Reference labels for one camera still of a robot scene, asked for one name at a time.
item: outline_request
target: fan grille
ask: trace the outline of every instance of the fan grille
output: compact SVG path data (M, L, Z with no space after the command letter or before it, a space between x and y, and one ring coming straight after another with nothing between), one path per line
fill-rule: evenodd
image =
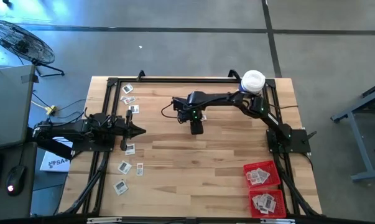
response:
M47 65L55 61L53 50L41 39L25 29L0 20L0 45L28 60Z

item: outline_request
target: wooden tabletop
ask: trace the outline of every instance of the wooden tabletop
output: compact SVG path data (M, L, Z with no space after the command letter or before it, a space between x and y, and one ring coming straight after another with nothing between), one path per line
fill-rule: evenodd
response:
M87 113L100 113L108 77L92 77ZM280 106L296 105L289 78L277 78ZM133 123L147 130L128 141L136 144L136 154L125 156L117 138L110 155L100 215L142 217L250 217L247 183L243 165L272 159L267 149L267 126L260 119L243 115L232 106L208 107L203 113L204 134L190 134L188 123L165 118L160 111L172 96L186 98L192 91L226 93L236 91L235 83L132 83L128 96L137 98L139 114ZM113 104L111 92L108 114ZM118 115L127 106L119 102ZM175 116L172 108L164 111ZM292 128L301 128L298 108L282 110L282 118ZM72 160L60 204L60 212L69 208L86 185L92 152L83 152ZM300 154L290 160L296 187L314 210L321 213L310 163ZM121 161L132 164L128 175L117 170ZM136 175L136 163L144 163L144 175ZM113 185L124 179L129 190L117 196ZM287 204L292 211L289 190ZM91 208L95 202L94 189Z

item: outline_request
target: computer mouse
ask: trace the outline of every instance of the computer mouse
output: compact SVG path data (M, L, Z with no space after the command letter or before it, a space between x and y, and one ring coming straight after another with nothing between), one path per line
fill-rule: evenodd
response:
M13 167L6 179L6 190L10 196L19 195L24 187L24 176L27 168L23 165Z

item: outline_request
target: barcode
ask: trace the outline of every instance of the barcode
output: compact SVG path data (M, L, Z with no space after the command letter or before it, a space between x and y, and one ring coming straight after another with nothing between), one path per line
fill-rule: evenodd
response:
M115 186L118 190L121 189L122 187L124 187L124 182L121 182L119 184L117 184L117 186Z
M266 204L264 205L265 208L270 208L270 204L272 203L271 200L266 200Z
M125 169L125 167L126 167L126 163L123 163L123 164L120 166L119 169L123 171L123 170Z

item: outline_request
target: yellow cable connector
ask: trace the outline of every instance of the yellow cable connector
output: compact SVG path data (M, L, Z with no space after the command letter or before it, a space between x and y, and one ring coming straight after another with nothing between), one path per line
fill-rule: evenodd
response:
M47 106L47 107L45 107L45 110L46 110L46 115L50 115L50 114L55 112L56 106L54 106L54 105L52 105L51 107Z

